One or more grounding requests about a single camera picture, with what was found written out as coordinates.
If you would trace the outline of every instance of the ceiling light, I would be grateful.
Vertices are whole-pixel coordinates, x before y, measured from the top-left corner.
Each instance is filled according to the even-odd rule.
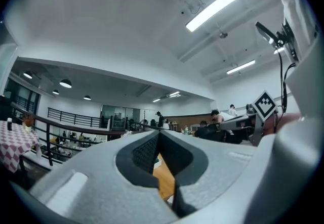
[[[275,50],[274,54],[277,54],[278,52],[283,52],[284,50],[285,50],[284,47],[281,47],[278,50]]]
[[[178,94],[178,93],[180,93],[180,92],[177,91],[177,92],[175,92],[175,93],[173,93],[173,94],[170,94],[169,97],[174,96],[174,95],[176,95],[176,94]]]
[[[31,73],[31,71],[26,71],[25,73],[24,73],[24,76],[25,77],[27,77],[27,78],[29,78],[29,79],[32,79],[32,73]]]
[[[210,19],[213,15],[221,11],[227,5],[232,3],[235,0],[216,0],[211,3],[208,7],[202,10],[195,18],[193,18],[186,27],[191,31],[195,31],[198,27],[200,27],[203,23],[205,23],[208,19]]]
[[[232,74],[232,73],[234,73],[234,72],[237,72],[237,71],[239,71],[239,70],[241,70],[241,69],[244,69],[244,68],[246,68],[246,67],[249,67],[249,66],[253,65],[254,63],[255,63],[255,60],[250,61],[250,62],[247,62],[247,63],[245,63],[245,64],[243,64],[243,65],[241,65],[241,66],[239,66],[239,67],[237,67],[237,68],[233,68],[233,69],[231,69],[231,70],[229,70],[229,71],[227,72],[227,75]]]
[[[60,82],[60,85],[66,88],[71,88],[72,87],[72,83],[70,80],[68,79],[64,79]]]

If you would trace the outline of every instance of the wooden wall panel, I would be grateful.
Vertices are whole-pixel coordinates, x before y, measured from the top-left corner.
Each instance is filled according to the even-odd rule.
[[[187,115],[187,116],[166,116],[166,119],[169,121],[176,121],[178,123],[178,131],[181,129],[184,130],[187,125],[189,130],[190,126],[194,124],[200,124],[201,121],[206,121],[207,123],[211,123],[212,117],[210,114],[201,114],[201,115]]]

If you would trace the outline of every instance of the black mesh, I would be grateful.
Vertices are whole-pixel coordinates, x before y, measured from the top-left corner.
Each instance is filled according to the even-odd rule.
[[[173,176],[184,170],[193,160],[189,150],[164,135],[160,135],[159,149]]]
[[[153,173],[154,162],[158,155],[158,135],[132,151],[133,163],[142,170]]]

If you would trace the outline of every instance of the black metal railing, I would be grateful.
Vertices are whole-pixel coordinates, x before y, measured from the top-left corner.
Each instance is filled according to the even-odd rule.
[[[42,157],[45,157],[48,159],[50,166],[53,166],[53,161],[57,163],[63,163],[64,160],[62,159],[69,159],[72,157],[72,153],[70,154],[63,154],[58,148],[62,148],[65,150],[69,151],[75,151],[75,152],[80,152],[84,148],[87,148],[89,146],[96,145],[100,142],[95,142],[91,140],[77,140],[74,137],[64,137],[61,135],[57,135],[51,132],[51,126],[58,127],[64,130],[69,130],[69,131],[75,131],[75,132],[81,132],[81,133],[87,133],[87,134],[95,134],[95,135],[102,135],[102,136],[107,136],[107,141],[119,139],[122,134],[125,133],[125,131],[105,131],[105,130],[96,130],[96,129],[85,129],[85,128],[80,128],[76,126],[68,126],[68,125],[62,125],[60,123],[48,120],[46,118],[42,118],[40,116],[34,115],[33,113],[27,112],[26,110],[22,109],[20,106],[18,106],[15,103],[11,103],[11,107],[13,108],[13,115],[12,118],[15,119],[17,123],[22,122],[22,116],[23,115],[30,115],[35,118],[35,121],[37,122],[42,122],[46,124],[46,129],[39,128],[37,126],[33,126],[34,130],[38,130],[41,132],[46,133],[46,138],[39,138],[41,141],[46,142],[46,147],[43,148],[42,152]],[[75,144],[79,144],[79,148],[73,148],[73,147],[68,147],[64,142],[63,144],[56,143],[51,141],[51,137],[59,139],[59,141],[71,141]]]
[[[28,106],[28,100],[27,99],[25,99],[23,97],[20,97],[20,96],[16,96],[15,101],[16,101],[17,105],[19,105],[20,107],[24,108],[27,111],[32,112],[34,110],[34,102],[32,102],[32,101],[29,102],[29,108],[28,109],[27,109],[27,106]]]
[[[126,120],[126,129],[127,130],[131,130],[131,131],[147,131],[147,130],[152,130],[152,129],[156,129],[156,130],[162,130],[163,128],[159,128],[156,126],[150,126],[147,124],[143,124],[140,122],[135,122],[133,120]]]
[[[48,109],[47,117],[58,121],[71,123],[71,124],[78,124],[78,125],[97,127],[97,128],[107,128],[107,122],[108,122],[108,119],[73,114],[73,113],[59,111],[53,108]]]

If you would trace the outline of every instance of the table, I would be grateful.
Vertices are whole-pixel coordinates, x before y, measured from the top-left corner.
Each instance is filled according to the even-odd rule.
[[[173,131],[178,131],[178,124],[177,123],[169,123],[172,126]]]
[[[26,132],[23,126],[12,123],[12,131],[7,129],[7,122],[0,121],[0,160],[5,168],[14,173],[18,169],[20,156],[35,146],[38,157],[42,156],[39,138],[36,132]]]

